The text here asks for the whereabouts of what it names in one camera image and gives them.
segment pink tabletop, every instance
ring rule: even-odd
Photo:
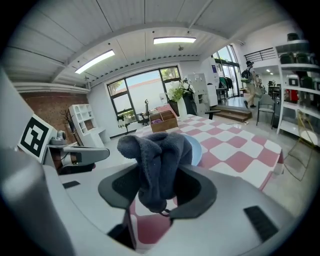
[[[178,120],[178,127],[167,130],[187,134],[200,142],[202,159],[199,167],[215,172],[241,177],[262,190],[272,173],[281,174],[284,157],[281,147],[266,138],[200,116],[188,114],[188,119]],[[143,137],[151,134],[151,126],[135,132]],[[177,207],[175,199],[168,200],[167,209]],[[130,214],[137,250],[150,249],[170,228],[170,220],[145,208],[138,196],[130,206]]]

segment dark gray towel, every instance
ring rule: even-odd
[[[157,132],[146,137],[128,135],[118,141],[125,157],[136,159],[140,168],[141,203],[153,213],[161,213],[175,196],[174,181],[179,164],[191,164],[192,146],[179,133]]]

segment white cabinet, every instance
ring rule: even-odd
[[[90,104],[77,104],[69,107],[75,129],[85,147],[104,148],[104,128],[98,127]],[[93,128],[88,130],[86,121],[90,120]]]

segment brick wall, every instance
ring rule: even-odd
[[[55,129],[63,130],[66,133],[67,142],[76,142],[70,132],[67,122],[61,112],[68,110],[74,104],[88,104],[85,94],[66,93],[66,92],[27,92],[21,93],[25,102],[30,106],[34,113],[53,126]]]

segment backpack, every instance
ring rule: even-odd
[[[251,82],[252,76],[250,73],[250,69],[251,69],[251,67],[241,73],[241,82],[243,82],[243,83],[250,83]]]

